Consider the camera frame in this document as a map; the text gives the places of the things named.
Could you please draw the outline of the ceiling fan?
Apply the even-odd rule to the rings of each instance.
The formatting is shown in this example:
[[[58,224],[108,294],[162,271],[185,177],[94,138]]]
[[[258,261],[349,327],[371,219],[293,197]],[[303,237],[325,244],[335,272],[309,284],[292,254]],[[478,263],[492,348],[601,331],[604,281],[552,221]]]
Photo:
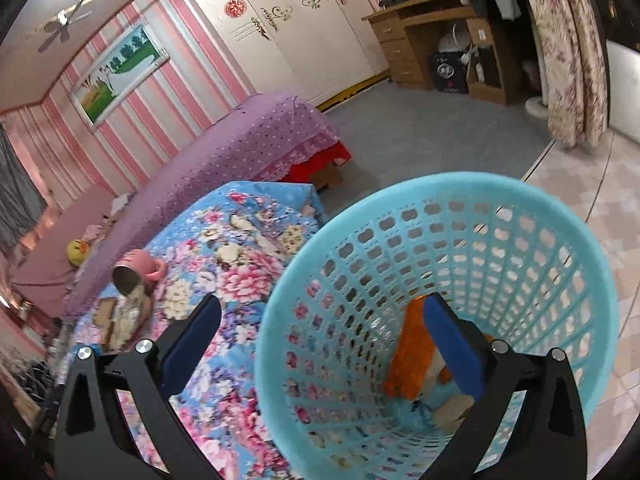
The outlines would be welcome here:
[[[91,14],[90,11],[79,14],[84,3],[85,0],[79,0],[78,3],[75,3],[70,8],[58,11],[52,20],[48,21],[41,27],[41,30],[48,36],[38,47],[39,53],[46,52],[56,40],[62,42],[62,44],[65,44],[70,40],[70,26],[84,18],[88,18]]]

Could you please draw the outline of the framed landscape picture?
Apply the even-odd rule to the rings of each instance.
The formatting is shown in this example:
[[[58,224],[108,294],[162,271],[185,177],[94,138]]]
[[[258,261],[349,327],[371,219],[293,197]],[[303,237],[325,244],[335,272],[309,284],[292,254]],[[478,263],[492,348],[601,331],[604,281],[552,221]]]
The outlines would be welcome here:
[[[146,77],[170,59],[147,20],[140,18],[94,60],[70,92],[74,109],[90,131]]]

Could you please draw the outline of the pink metal mug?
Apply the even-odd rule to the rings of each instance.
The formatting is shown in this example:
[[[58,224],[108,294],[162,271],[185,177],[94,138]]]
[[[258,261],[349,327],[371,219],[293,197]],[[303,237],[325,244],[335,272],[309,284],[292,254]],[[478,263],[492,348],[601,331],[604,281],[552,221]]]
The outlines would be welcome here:
[[[145,292],[152,292],[166,272],[163,259],[153,257],[144,249],[133,249],[114,265],[112,282],[122,296],[128,296],[138,286],[142,286]]]

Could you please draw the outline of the orange cloth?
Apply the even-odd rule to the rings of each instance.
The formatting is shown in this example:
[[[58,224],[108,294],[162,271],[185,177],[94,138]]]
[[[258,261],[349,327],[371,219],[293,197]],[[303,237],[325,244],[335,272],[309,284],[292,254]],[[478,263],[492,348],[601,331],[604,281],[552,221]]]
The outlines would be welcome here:
[[[406,309],[383,393],[433,410],[460,394],[475,401],[496,368],[490,343],[438,292],[416,298]]]

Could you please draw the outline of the floral hanging curtain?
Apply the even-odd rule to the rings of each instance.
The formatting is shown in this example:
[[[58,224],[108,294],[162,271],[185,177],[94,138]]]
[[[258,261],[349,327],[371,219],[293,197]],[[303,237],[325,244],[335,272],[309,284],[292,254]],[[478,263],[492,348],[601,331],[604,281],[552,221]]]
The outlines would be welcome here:
[[[567,146],[595,148],[608,128],[610,85],[594,0],[528,0],[547,81],[548,127]]]

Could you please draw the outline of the purple dotted bed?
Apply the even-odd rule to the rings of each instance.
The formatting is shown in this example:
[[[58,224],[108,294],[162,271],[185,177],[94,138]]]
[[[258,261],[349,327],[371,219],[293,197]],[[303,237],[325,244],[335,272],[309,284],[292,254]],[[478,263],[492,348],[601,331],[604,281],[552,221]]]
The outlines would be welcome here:
[[[294,94],[256,94],[160,168],[99,244],[58,315],[83,315],[125,252],[142,248],[180,212],[233,181],[309,183],[352,158],[325,114]]]

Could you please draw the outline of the turquoise plastic basket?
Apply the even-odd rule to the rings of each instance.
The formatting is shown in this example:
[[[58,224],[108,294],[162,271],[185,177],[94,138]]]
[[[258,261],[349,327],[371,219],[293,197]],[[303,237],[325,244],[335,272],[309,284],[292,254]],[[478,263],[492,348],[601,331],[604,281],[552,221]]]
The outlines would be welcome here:
[[[306,479],[582,479],[617,330],[608,260],[570,208],[432,174],[294,257],[258,330],[258,405]]]

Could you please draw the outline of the printed snack wrapper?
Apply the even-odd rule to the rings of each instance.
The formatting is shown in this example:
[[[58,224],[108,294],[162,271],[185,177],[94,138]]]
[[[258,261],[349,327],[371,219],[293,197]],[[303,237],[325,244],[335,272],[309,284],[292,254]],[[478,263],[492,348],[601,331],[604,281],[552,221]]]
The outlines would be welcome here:
[[[92,315],[100,331],[100,345],[107,351],[119,351],[132,341],[152,314],[153,299],[143,284],[126,297],[107,297],[98,301]]]

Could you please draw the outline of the pink headboard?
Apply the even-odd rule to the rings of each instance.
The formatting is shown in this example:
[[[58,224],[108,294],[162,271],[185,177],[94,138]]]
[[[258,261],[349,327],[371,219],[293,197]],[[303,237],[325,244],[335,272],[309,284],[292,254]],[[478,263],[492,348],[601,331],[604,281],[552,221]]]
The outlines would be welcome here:
[[[12,278],[14,292],[49,318],[62,318],[67,286],[75,277],[66,247],[81,238],[90,224],[103,220],[115,197],[102,185],[94,184],[68,206],[18,267]]]

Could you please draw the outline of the wooden desk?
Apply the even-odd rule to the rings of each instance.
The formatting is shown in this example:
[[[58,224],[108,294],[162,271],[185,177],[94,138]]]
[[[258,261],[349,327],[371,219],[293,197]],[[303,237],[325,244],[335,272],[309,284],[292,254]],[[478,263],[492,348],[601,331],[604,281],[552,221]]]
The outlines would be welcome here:
[[[410,0],[362,19],[368,23],[400,88],[451,90],[460,79],[469,96],[501,105],[523,96],[523,71],[506,28],[460,0]]]

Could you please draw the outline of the yellow duck plush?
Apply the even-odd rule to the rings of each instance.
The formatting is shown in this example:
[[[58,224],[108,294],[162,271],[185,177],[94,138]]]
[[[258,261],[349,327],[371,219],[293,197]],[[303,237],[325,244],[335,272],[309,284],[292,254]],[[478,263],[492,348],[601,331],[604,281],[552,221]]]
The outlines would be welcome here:
[[[72,240],[66,247],[67,259],[75,268],[79,268],[84,263],[90,252],[91,245],[82,238]]]

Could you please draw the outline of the white wardrobe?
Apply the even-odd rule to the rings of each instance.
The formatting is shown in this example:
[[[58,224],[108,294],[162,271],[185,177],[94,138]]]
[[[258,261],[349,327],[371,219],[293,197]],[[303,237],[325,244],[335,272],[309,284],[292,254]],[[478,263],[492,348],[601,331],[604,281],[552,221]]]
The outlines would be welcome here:
[[[194,1],[260,93],[319,105],[387,70],[371,0]]]

